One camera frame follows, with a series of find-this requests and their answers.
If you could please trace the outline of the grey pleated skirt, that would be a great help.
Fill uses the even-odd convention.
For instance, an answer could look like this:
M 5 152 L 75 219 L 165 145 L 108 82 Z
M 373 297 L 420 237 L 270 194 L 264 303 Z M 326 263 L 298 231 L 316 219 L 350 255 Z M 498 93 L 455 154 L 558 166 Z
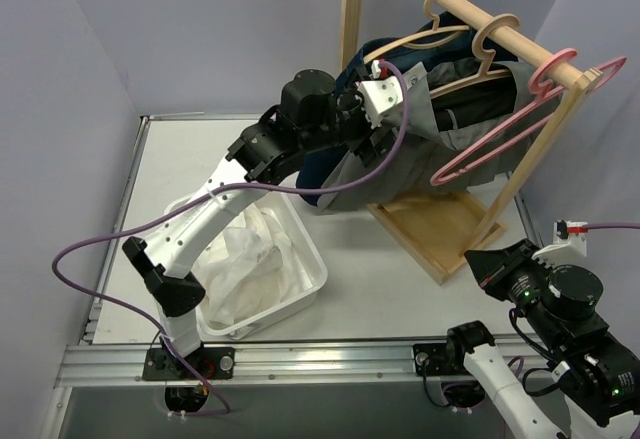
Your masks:
M 352 211 L 367 204 L 387 203 L 413 187 L 429 193 L 463 191 L 471 186 L 492 182 L 499 174 L 512 172 L 535 141 L 538 131 L 442 186 L 433 187 L 430 184 L 431 177 L 441 167 L 535 98 L 528 88 L 535 68 L 514 61 L 493 64 L 497 69 L 508 70 L 507 77 L 466 87 L 437 99 L 427 97 L 431 86 L 437 89 L 471 76 L 477 72 L 479 64 L 477 59 L 464 58 L 440 63 L 428 72 L 422 64 L 416 64 L 407 71 L 404 74 L 407 82 L 413 79 L 417 82 L 409 86 L 410 123 L 399 152 L 379 176 L 348 191 L 320 196 L 317 207 L 334 212 Z M 560 96 L 556 96 L 538 106 L 484 144 L 458 168 L 477 160 L 546 118 L 555 111 L 560 100 Z M 375 167 L 364 167 L 352 153 L 347 152 L 321 187 L 351 183 Z

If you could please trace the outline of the beige hanger front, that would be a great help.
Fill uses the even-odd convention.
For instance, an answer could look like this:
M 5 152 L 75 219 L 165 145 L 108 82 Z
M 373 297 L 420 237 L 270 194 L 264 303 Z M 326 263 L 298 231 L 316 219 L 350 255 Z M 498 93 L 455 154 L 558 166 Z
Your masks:
M 489 22 L 483 25 L 476 32 L 471 44 L 471 50 L 474 56 L 480 60 L 477 72 L 469 77 L 459 79 L 432 90 L 430 92 L 430 97 L 432 99 L 437 99 L 460 89 L 475 86 L 487 81 L 501 79 L 509 75 L 508 70 L 491 70 L 496 50 L 488 49 L 484 46 L 484 41 L 488 38 L 489 34 L 502 26 L 518 29 L 520 26 L 520 20 L 514 14 L 503 13 L 494 16 Z

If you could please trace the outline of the white pleated skirt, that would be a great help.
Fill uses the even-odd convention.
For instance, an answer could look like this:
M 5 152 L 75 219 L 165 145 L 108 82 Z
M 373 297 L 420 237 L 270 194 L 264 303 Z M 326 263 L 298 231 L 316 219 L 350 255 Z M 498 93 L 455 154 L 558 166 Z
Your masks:
M 273 212 L 249 206 L 199 255 L 204 322 L 225 329 L 309 288 L 294 245 Z

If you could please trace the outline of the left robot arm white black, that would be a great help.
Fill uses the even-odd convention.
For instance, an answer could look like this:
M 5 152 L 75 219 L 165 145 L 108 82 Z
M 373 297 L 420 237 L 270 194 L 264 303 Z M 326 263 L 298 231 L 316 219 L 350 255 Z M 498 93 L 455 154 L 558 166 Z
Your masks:
M 344 145 L 370 169 L 351 183 L 318 189 L 320 195 L 381 174 L 402 138 L 380 146 L 372 138 L 390 108 L 407 104 L 402 75 L 386 61 L 358 68 L 343 88 L 326 72 L 302 70 L 283 87 L 279 102 L 241 132 L 183 206 L 161 218 L 150 234 L 134 233 L 124 241 L 125 256 L 157 305 L 170 371 L 190 378 L 201 368 L 196 309 L 205 289 L 192 269 L 206 247 L 248 206 L 282 191 L 282 181 L 302 168 L 309 153 Z

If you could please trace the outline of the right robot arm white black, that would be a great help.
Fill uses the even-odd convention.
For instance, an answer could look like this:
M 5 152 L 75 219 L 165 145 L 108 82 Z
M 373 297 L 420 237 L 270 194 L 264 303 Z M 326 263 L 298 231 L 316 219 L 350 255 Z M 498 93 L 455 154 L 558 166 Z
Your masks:
M 639 430 L 639 359 L 596 311 L 603 283 L 543 255 L 528 240 L 464 254 L 480 289 L 512 304 L 510 322 L 523 318 L 536 333 L 529 345 L 552 384 L 528 389 L 480 321 L 448 330 L 445 362 L 480 384 L 516 438 L 630 438 Z

